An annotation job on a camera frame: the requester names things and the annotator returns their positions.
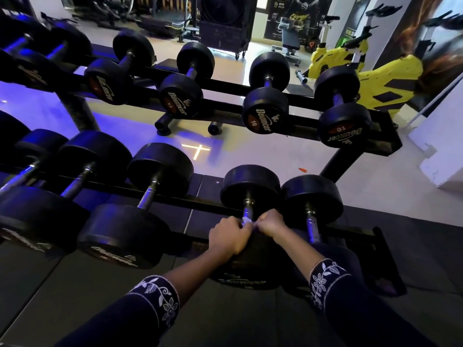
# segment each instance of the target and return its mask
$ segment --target hand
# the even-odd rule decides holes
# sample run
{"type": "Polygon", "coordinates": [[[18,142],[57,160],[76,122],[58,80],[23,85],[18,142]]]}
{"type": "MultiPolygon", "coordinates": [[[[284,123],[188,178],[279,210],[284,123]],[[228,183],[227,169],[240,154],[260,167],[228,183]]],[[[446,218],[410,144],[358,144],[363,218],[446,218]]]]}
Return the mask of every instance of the hand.
{"type": "Polygon", "coordinates": [[[242,229],[239,226],[240,221],[234,216],[223,218],[209,231],[209,249],[223,251],[225,261],[239,254],[251,236],[252,223],[247,223],[242,229]]]}
{"type": "Polygon", "coordinates": [[[277,210],[265,212],[259,217],[256,225],[261,232],[273,238],[276,243],[289,230],[283,221],[283,216],[277,210]]]}

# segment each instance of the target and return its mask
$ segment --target large black speaker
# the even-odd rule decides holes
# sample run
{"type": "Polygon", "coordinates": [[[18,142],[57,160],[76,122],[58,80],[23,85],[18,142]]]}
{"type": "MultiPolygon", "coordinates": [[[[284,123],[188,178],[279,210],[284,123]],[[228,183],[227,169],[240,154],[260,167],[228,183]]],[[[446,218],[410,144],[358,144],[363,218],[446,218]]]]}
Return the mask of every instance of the large black speaker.
{"type": "Polygon", "coordinates": [[[248,49],[257,0],[201,0],[200,5],[203,44],[237,55],[248,49]]]}

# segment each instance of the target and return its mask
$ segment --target yellow exercise bike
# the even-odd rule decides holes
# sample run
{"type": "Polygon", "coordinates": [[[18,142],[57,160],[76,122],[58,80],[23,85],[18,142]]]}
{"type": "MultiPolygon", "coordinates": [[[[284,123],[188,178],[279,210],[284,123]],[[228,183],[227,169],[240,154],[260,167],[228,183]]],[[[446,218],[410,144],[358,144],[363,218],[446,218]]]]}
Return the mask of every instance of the yellow exercise bike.
{"type": "MultiPolygon", "coordinates": [[[[436,45],[431,41],[434,30],[440,26],[451,28],[454,23],[460,22],[459,15],[446,18],[450,13],[452,11],[429,19],[423,24],[427,31],[413,54],[404,55],[378,69],[358,73],[361,85],[357,103],[369,110],[388,112],[394,117],[414,96],[417,81],[423,74],[422,59],[428,48],[431,47],[429,49],[431,51],[436,45]]],[[[361,56],[361,51],[358,49],[350,66],[357,68],[361,56]]]]}
{"type": "Polygon", "coordinates": [[[368,11],[365,15],[368,17],[367,24],[364,26],[362,34],[352,40],[346,41],[343,45],[331,50],[327,50],[327,35],[328,30],[331,28],[331,16],[322,18],[320,27],[322,28],[321,40],[317,50],[312,53],[312,63],[310,67],[302,73],[303,76],[316,79],[325,70],[336,66],[344,66],[350,64],[355,53],[360,53],[360,61],[357,71],[361,71],[365,66],[365,56],[368,51],[367,39],[372,36],[370,30],[377,28],[372,27],[371,22],[374,17],[384,18],[395,14],[400,7],[384,6],[381,4],[374,10],[368,11]]]}

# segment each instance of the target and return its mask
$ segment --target weight bench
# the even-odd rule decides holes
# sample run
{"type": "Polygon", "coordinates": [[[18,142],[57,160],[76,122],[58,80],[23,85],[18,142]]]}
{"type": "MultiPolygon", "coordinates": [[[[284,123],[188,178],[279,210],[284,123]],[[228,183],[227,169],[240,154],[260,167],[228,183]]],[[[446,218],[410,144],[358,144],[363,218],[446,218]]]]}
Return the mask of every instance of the weight bench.
{"type": "Polygon", "coordinates": [[[284,53],[288,62],[294,63],[299,67],[301,60],[297,57],[296,51],[300,50],[299,31],[304,26],[302,21],[282,17],[278,29],[281,30],[282,46],[272,46],[272,51],[281,51],[284,53]]]}

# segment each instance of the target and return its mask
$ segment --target person's right hand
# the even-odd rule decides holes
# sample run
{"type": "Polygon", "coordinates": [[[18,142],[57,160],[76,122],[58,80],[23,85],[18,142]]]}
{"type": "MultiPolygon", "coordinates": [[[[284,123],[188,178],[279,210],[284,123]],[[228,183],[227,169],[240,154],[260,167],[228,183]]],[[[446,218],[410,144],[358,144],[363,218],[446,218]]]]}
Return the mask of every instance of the person's right hand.
{"type": "Polygon", "coordinates": [[[289,230],[283,221],[283,216],[275,209],[269,210],[261,215],[256,221],[256,226],[261,232],[273,238],[276,243],[278,243],[281,237],[289,230]]]}

